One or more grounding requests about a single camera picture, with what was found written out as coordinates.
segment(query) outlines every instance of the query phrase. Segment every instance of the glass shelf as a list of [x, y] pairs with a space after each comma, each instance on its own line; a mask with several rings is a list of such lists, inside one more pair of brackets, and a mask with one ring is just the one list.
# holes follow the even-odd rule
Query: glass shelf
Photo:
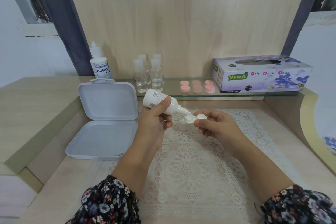
[[[200, 93], [193, 92], [192, 87], [192, 81], [193, 80], [199, 80], [201, 81], [201, 84], [203, 86], [203, 91]], [[295, 96], [298, 94], [297, 91], [279, 91], [279, 92], [242, 92], [242, 93], [221, 93], [216, 85], [215, 86], [215, 92], [213, 93], [207, 93], [204, 89], [204, 81], [211, 80], [213, 81], [212, 77], [208, 78], [165, 78], [165, 83], [163, 85], [163, 93], [170, 95], [175, 98], [181, 98], [181, 97], [284, 97], [284, 96]], [[129, 82], [134, 85], [135, 89], [137, 88], [135, 80], [134, 79], [120, 79], [117, 80], [118, 82]], [[180, 90], [180, 81], [188, 81], [190, 86], [189, 92], [181, 92]], [[145, 96], [145, 93], [139, 93], [136, 92], [136, 95], [138, 98], [143, 98]]]

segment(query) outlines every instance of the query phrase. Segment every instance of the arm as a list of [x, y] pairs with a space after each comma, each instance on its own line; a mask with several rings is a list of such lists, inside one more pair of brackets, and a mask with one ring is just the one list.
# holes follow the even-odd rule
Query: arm
[[294, 185], [292, 180], [241, 132], [227, 113], [198, 111], [207, 120], [194, 125], [203, 137], [212, 136], [244, 166], [255, 194], [262, 202], [265, 223], [336, 223], [336, 207], [329, 197]]
[[82, 207], [67, 223], [140, 223], [136, 196], [142, 194], [164, 131], [172, 126], [171, 116], [162, 114], [170, 103], [167, 97], [153, 109], [143, 107], [132, 145], [111, 175], [85, 191]]

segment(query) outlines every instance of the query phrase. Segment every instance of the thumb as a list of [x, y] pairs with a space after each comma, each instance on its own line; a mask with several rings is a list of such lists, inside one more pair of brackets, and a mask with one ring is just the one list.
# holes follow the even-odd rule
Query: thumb
[[194, 124], [196, 127], [205, 128], [205, 129], [211, 130], [214, 133], [219, 133], [219, 129], [221, 125], [220, 122], [206, 120], [206, 119], [195, 120]]
[[167, 96], [164, 100], [162, 100], [160, 103], [158, 103], [153, 109], [151, 109], [149, 112], [155, 117], [159, 116], [161, 113], [163, 113], [171, 103], [171, 97]]

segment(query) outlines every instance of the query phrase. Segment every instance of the curved yellow edge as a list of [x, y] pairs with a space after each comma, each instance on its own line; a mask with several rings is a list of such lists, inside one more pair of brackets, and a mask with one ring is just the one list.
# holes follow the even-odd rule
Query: curved yellow edge
[[336, 156], [329, 151], [324, 141], [317, 134], [315, 127], [314, 111], [319, 96], [307, 88], [304, 88], [300, 93], [304, 95], [300, 108], [300, 124], [304, 137], [319, 158], [336, 173]]

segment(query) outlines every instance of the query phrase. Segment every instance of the green banner logo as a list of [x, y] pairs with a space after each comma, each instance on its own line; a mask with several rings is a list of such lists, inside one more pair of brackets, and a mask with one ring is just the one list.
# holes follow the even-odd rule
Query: green banner logo
[[229, 75], [229, 81], [231, 80], [244, 80], [247, 78], [247, 75], [249, 73], [248, 72], [245, 72], [244, 74], [233, 74], [233, 75]]

